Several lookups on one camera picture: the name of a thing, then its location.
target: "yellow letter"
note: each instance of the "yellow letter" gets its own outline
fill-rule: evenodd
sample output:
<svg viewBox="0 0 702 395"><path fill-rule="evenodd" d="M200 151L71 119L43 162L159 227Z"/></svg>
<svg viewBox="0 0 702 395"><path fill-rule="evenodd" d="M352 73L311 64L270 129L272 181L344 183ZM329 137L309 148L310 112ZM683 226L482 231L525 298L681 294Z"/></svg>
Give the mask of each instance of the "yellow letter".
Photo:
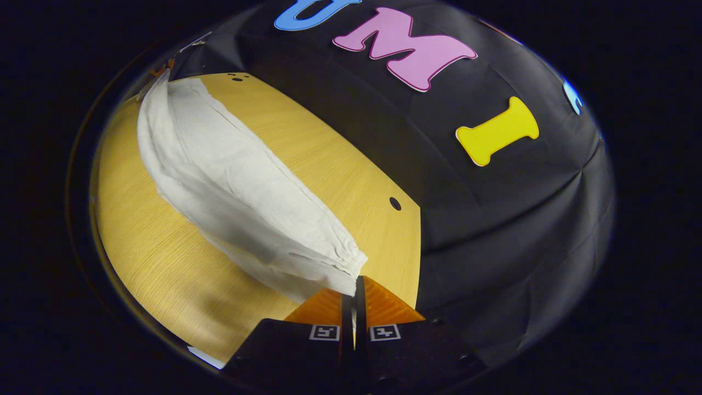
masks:
<svg viewBox="0 0 702 395"><path fill-rule="evenodd" d="M497 117L474 128L456 130L456 138L478 166L490 163L490 155L525 136L537 138L538 125L527 106L514 96L510 107Z"/></svg>

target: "white cloth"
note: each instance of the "white cloth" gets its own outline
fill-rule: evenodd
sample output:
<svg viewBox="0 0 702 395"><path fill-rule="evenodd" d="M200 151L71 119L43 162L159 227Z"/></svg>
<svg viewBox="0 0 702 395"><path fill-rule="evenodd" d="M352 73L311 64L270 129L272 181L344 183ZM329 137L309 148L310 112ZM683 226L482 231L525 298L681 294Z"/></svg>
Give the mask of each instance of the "white cloth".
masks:
<svg viewBox="0 0 702 395"><path fill-rule="evenodd" d="M142 161L160 196L245 272L302 302L323 287L353 295L368 260L333 212L200 79L144 97Z"/></svg>

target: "pink letter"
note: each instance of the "pink letter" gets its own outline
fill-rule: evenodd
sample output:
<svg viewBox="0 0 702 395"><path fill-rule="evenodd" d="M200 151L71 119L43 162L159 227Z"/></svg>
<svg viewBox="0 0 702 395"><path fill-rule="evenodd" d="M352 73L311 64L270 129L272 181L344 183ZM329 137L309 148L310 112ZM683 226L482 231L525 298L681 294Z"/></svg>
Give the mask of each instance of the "pink letter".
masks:
<svg viewBox="0 0 702 395"><path fill-rule="evenodd" d="M334 44L349 51L360 52L370 36L377 33L371 46L371 59L412 51L399 60L388 62L388 70L405 84L426 92L429 82L444 67L461 58L475 59L478 55L469 46L448 36L410 37L412 17L391 8L376 8L378 15L353 32L336 37Z"/></svg>

